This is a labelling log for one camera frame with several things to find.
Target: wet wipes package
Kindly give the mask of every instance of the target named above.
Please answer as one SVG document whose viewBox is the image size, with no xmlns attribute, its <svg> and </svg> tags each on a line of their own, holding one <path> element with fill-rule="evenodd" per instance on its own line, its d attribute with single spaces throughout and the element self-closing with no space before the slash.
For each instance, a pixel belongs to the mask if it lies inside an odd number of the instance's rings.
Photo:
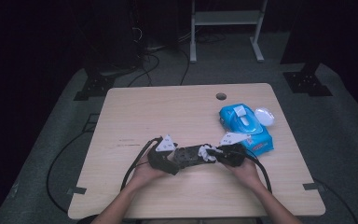
<svg viewBox="0 0 358 224">
<path fill-rule="evenodd" d="M 241 143 L 256 156 L 273 149 L 269 131 L 260 123 L 249 106 L 227 105 L 220 110 L 219 115 L 220 122 L 228 132 L 247 135 Z"/>
</svg>

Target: wooden table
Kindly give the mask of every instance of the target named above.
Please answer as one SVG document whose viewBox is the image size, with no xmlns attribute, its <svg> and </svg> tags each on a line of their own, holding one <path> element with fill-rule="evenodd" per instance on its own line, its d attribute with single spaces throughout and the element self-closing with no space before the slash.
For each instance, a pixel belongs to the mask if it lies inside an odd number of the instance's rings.
<svg viewBox="0 0 358 224">
<path fill-rule="evenodd" d="M 218 100 L 217 93 L 226 100 Z M 218 112 L 244 103 L 268 108 L 276 122 L 268 127 L 275 149 L 259 157 L 267 169 L 273 194 L 297 216 L 325 211 L 277 98 L 269 84 L 234 84 L 112 89 L 92 137 L 70 218 L 99 214 L 118 195 L 124 174 L 147 141 L 171 135 L 179 147 L 209 143 L 218 146 L 225 130 Z M 261 217 L 257 198 L 221 163 L 187 167 L 156 180 L 133 200 L 128 218 Z"/>
</svg>

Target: dark floor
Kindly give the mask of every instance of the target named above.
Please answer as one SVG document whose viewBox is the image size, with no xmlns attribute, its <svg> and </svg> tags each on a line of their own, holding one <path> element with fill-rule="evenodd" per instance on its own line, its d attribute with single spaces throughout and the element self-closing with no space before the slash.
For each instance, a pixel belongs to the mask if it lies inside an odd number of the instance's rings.
<svg viewBox="0 0 358 224">
<path fill-rule="evenodd" d="M 198 45 L 198 61 L 189 66 L 183 85 L 269 83 L 310 173 L 342 197 L 358 219 L 358 104 L 346 91 L 340 77 L 324 65 L 320 65 L 316 75 L 333 96 L 310 97 L 306 93 L 292 93 L 282 73 L 299 71 L 303 64 L 280 64 L 289 34 L 260 36 L 260 48 L 266 59 L 263 63 L 256 61 L 249 36 L 227 35 L 223 41 Z M 181 49 L 189 53 L 188 44 L 182 45 Z M 154 55 L 159 58 L 159 65 L 149 72 L 151 84 L 179 85 L 187 67 L 185 54 L 164 50 Z M 145 69 L 156 62 L 156 58 L 145 57 Z M 142 73 L 140 69 L 118 78 L 115 87 L 127 87 Z M 46 182 L 55 157 L 82 132 L 89 115 L 99 113 L 103 106 L 103 97 L 73 100 L 86 79 L 84 70 L 79 70 L 63 91 L 0 209 L 0 223 L 76 223 L 49 199 Z M 146 76 L 132 84 L 148 85 Z M 51 169 L 49 189 L 63 210 L 70 204 L 71 189 L 76 186 L 91 137 L 92 133 L 78 137 Z M 321 195 L 326 213 L 320 217 L 302 217 L 305 223 L 354 223 L 350 212 L 332 190 L 322 190 Z"/>
</svg>

